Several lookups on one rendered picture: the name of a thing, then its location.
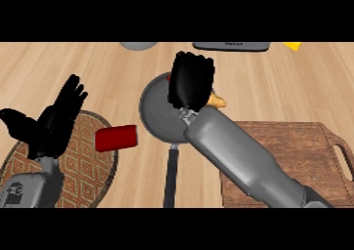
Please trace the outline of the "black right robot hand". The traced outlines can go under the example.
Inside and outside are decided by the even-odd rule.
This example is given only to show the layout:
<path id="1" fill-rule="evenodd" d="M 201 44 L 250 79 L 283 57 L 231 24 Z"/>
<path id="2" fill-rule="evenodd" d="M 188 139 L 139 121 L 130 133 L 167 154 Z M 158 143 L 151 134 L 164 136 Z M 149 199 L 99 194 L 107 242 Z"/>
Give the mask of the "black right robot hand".
<path id="1" fill-rule="evenodd" d="M 213 59 L 181 51 L 173 61 L 167 100 L 173 107 L 198 112 L 207 104 L 215 66 Z"/>

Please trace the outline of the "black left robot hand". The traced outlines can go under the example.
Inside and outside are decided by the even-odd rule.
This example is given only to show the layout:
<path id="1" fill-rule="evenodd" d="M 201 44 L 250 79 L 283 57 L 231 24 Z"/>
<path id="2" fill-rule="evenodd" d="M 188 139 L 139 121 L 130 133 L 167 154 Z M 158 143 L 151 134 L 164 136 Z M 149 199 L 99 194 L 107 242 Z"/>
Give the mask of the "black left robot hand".
<path id="1" fill-rule="evenodd" d="M 58 158 L 64 154 L 87 95 L 80 76 L 72 74 L 53 105 L 44 109 L 37 120 L 12 108 L 0 110 L 9 135 L 30 146 L 30 160 L 43 156 Z"/>

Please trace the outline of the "grey round object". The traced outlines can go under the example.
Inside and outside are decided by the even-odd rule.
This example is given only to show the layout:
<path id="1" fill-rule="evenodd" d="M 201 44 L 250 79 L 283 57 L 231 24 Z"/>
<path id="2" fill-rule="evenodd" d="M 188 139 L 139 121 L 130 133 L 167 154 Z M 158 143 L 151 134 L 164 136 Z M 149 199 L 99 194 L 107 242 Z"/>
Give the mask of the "grey round object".
<path id="1" fill-rule="evenodd" d="M 121 42 L 120 45 L 130 51 L 144 51 L 155 45 L 155 42 Z"/>

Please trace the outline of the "round woven brown placemat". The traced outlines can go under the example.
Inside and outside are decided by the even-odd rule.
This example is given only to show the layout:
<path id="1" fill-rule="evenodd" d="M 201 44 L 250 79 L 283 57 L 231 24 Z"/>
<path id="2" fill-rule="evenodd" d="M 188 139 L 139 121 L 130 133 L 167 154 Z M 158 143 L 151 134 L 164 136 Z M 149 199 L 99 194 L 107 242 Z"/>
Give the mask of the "round woven brown placemat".
<path id="1" fill-rule="evenodd" d="M 95 150 L 95 132 L 109 127 L 105 118 L 83 110 L 75 120 L 72 136 L 65 153 L 61 155 L 59 169 L 65 175 L 56 208 L 95 208 L 112 184 L 118 151 Z M 15 174 L 38 172 L 40 164 L 28 159 L 28 145 L 16 142 L 0 168 L 0 193 Z"/>

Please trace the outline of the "golden croissant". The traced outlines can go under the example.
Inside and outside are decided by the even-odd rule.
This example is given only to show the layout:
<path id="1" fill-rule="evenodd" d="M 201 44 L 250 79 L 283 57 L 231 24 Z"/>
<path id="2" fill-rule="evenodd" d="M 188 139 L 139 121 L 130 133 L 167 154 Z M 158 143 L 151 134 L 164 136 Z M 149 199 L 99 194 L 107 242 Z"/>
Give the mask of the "golden croissant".
<path id="1" fill-rule="evenodd" d="M 226 107 L 226 101 L 216 93 L 210 93 L 206 104 L 216 108 Z"/>

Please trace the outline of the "grey frying pan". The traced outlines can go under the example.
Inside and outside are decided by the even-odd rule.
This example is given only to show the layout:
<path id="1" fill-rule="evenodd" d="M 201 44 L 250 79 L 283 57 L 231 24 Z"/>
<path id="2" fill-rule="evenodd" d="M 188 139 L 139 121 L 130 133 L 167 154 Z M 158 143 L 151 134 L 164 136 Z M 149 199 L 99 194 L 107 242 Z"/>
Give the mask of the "grey frying pan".
<path id="1" fill-rule="evenodd" d="M 181 118 L 179 110 L 167 101 L 169 81 L 160 74 L 148 83 L 139 103 L 139 114 L 149 134 L 164 143 L 170 144 L 167 157 L 167 172 L 164 184 L 163 207 L 175 207 L 176 177 L 179 161 L 179 145 L 188 141 L 184 137 L 186 124 Z"/>

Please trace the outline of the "brown wooden cutting board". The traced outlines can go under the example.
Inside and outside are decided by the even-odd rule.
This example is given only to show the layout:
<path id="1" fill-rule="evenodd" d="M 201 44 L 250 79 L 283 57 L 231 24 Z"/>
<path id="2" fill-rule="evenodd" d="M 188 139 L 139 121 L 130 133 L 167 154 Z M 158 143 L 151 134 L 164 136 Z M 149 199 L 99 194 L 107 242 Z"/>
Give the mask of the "brown wooden cutting board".
<path id="1" fill-rule="evenodd" d="M 354 153 L 320 122 L 241 121 L 283 171 L 336 208 L 354 208 Z"/>

